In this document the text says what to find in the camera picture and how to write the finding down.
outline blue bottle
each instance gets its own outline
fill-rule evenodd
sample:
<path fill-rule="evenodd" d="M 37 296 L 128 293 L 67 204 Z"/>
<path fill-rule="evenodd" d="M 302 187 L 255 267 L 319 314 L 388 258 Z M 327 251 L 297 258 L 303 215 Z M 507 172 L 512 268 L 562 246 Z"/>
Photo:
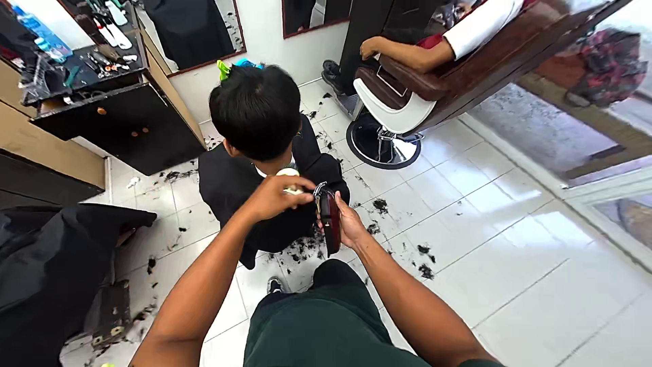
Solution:
<path fill-rule="evenodd" d="M 12 9 L 16 13 L 17 21 L 25 26 L 25 28 L 28 28 L 30 31 L 32 31 L 32 33 L 43 38 L 50 45 L 50 48 L 57 50 L 58 54 L 63 56 L 63 61 L 65 61 L 68 56 L 72 56 L 72 50 L 70 47 L 68 47 L 67 44 L 65 44 L 57 35 L 55 35 L 47 25 L 38 20 L 34 14 L 24 11 L 18 5 L 14 5 Z"/>
<path fill-rule="evenodd" d="M 43 50 L 46 54 L 50 56 L 51 59 L 54 61 L 63 64 L 66 62 L 66 57 L 59 52 L 58 49 L 53 48 L 51 44 L 48 43 L 48 41 L 44 40 L 42 37 L 39 37 L 34 40 L 34 43 L 37 44 L 38 48 Z"/>

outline barber's hand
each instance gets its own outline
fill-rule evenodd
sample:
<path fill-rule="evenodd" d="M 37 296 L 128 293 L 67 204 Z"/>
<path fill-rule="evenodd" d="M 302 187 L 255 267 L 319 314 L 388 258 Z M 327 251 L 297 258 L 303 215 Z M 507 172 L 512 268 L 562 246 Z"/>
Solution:
<path fill-rule="evenodd" d="M 303 186 L 309 190 L 315 184 L 299 176 L 268 176 L 258 186 L 249 199 L 242 205 L 241 210 L 246 212 L 255 222 L 277 216 L 285 209 L 307 204 L 314 200 L 310 193 L 292 195 L 283 190 L 290 186 Z"/>
<path fill-rule="evenodd" d="M 335 203 L 340 209 L 340 236 L 342 243 L 353 250 L 361 244 L 365 238 L 371 237 L 364 227 L 358 213 L 348 206 L 339 191 L 335 193 Z"/>
<path fill-rule="evenodd" d="M 378 45 L 382 42 L 384 38 L 380 36 L 372 37 L 366 39 L 363 44 L 360 46 L 360 56 L 363 60 L 372 57 L 376 52 L 378 52 Z"/>

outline sneaker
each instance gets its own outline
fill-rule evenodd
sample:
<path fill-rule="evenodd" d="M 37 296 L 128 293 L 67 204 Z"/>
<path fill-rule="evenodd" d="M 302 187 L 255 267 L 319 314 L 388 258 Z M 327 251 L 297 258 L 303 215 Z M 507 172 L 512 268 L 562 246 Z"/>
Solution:
<path fill-rule="evenodd" d="M 326 84 L 330 85 L 335 94 L 337 95 L 344 95 L 345 93 L 342 91 L 342 86 L 340 83 L 338 83 L 339 76 L 332 75 L 330 73 L 327 73 L 325 71 L 321 72 L 321 79 L 326 82 Z"/>
<path fill-rule="evenodd" d="M 267 281 L 267 294 L 278 292 L 286 293 L 283 287 L 283 283 L 281 283 L 280 279 L 278 279 L 276 276 L 273 276 Z"/>
<path fill-rule="evenodd" d="M 322 64 L 321 67 L 323 67 L 324 71 L 327 74 L 333 75 L 333 76 L 338 76 L 340 74 L 340 66 L 337 65 L 337 63 L 333 60 L 325 60 Z"/>

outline barber chair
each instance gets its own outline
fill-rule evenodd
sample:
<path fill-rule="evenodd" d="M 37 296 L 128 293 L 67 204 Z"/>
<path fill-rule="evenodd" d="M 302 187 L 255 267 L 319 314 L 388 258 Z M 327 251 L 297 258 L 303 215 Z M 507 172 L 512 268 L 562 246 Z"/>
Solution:
<path fill-rule="evenodd" d="M 420 131 L 467 112 L 630 1 L 539 0 L 484 46 L 426 74 L 380 55 L 378 70 L 356 70 L 358 104 L 370 116 L 349 125 L 349 147 L 374 167 L 412 164 L 421 152 Z"/>

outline cut hair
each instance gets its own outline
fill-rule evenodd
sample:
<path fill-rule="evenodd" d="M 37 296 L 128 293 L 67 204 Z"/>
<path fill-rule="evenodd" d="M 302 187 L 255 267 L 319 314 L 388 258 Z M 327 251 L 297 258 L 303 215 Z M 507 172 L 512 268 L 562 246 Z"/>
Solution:
<path fill-rule="evenodd" d="M 233 66 L 209 97 L 218 133 L 244 156 L 280 157 L 301 126 L 301 95 L 292 77 L 276 65 Z"/>

